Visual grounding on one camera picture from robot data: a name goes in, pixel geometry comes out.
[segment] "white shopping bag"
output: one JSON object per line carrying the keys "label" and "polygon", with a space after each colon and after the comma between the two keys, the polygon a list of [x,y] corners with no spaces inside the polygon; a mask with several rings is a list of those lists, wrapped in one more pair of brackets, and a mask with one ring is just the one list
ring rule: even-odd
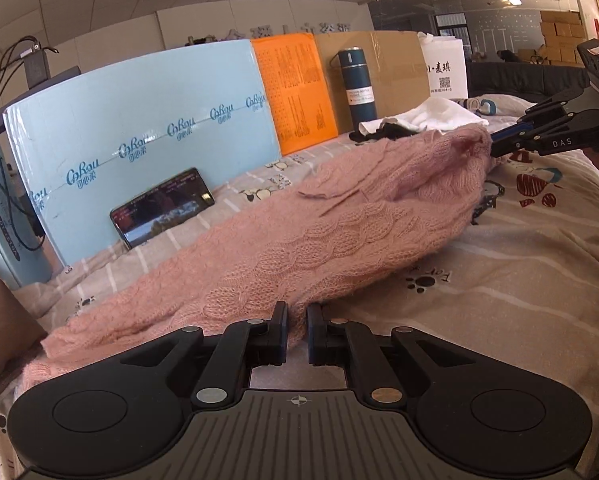
{"label": "white shopping bag", "polygon": [[418,34],[423,58],[428,65],[432,97],[468,98],[464,44],[449,36]]}

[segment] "ribbed gray panel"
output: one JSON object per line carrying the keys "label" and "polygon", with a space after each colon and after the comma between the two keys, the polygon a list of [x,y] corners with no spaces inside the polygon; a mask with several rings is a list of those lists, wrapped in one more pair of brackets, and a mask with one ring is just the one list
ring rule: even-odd
{"label": "ribbed gray panel", "polygon": [[[28,473],[24,479],[44,477]],[[180,479],[478,480],[482,477],[442,462],[419,442],[403,416],[366,408],[350,391],[250,390],[233,408],[196,415],[168,453],[140,470],[116,478]],[[576,479],[579,479],[576,473],[562,471],[543,480]]]}

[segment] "silver screw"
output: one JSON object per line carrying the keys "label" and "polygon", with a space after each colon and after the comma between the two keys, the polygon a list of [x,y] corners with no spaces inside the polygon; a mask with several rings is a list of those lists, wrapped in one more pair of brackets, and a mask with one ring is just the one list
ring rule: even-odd
{"label": "silver screw", "polygon": [[373,390],[371,397],[382,404],[391,404],[402,400],[402,393],[394,388],[378,388]]}
{"label": "silver screw", "polygon": [[204,388],[197,392],[198,400],[205,404],[217,404],[227,397],[228,394],[221,388]]}

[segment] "pink knitted sweater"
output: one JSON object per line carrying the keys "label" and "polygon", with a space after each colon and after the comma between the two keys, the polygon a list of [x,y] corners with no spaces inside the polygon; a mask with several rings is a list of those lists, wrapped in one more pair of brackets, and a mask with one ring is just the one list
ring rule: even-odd
{"label": "pink knitted sweater", "polygon": [[238,213],[43,342],[24,389],[186,325],[206,334],[344,296],[439,250],[470,223],[491,167],[481,126],[380,140]]}

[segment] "smartphone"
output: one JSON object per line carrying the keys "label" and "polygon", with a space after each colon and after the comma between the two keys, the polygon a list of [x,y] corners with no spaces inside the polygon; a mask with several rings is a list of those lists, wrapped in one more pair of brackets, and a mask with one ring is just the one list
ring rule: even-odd
{"label": "smartphone", "polygon": [[199,171],[191,168],[113,209],[110,219],[126,247],[132,249],[214,203]]}

